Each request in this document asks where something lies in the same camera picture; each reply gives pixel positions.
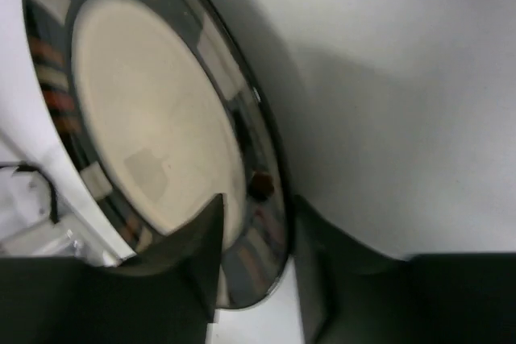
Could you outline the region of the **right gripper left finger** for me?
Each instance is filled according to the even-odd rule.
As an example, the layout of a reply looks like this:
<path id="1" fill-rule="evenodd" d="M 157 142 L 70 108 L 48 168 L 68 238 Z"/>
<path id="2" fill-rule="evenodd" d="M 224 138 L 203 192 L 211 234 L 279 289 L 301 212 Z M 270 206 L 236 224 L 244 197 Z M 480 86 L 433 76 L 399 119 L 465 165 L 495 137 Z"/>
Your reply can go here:
<path id="1" fill-rule="evenodd" d="M 117 267 L 72 257 L 1 262 L 4 343 L 203 343 L 214 320 L 223 196 Z"/>

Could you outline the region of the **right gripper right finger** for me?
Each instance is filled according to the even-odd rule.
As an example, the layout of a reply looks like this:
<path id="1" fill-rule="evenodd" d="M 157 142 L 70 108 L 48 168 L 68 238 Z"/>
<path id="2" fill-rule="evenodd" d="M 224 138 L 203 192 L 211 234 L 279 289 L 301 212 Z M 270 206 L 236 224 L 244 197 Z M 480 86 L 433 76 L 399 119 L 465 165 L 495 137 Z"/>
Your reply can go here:
<path id="1" fill-rule="evenodd" d="M 512 253 L 391 259 L 294 199 L 293 258 L 307 343 L 512 343 Z"/>

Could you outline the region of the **black patterned rim plate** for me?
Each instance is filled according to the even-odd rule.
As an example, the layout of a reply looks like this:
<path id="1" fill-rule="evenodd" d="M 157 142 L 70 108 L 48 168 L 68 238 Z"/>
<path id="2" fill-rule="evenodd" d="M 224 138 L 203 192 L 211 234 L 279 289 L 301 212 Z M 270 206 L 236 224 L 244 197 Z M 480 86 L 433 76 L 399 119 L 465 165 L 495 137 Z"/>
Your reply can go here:
<path id="1" fill-rule="evenodd" d="M 288 255 L 284 177 L 262 99 L 209 0 L 23 0 L 64 149 L 136 254 L 224 200 L 217 304 L 245 309 Z"/>

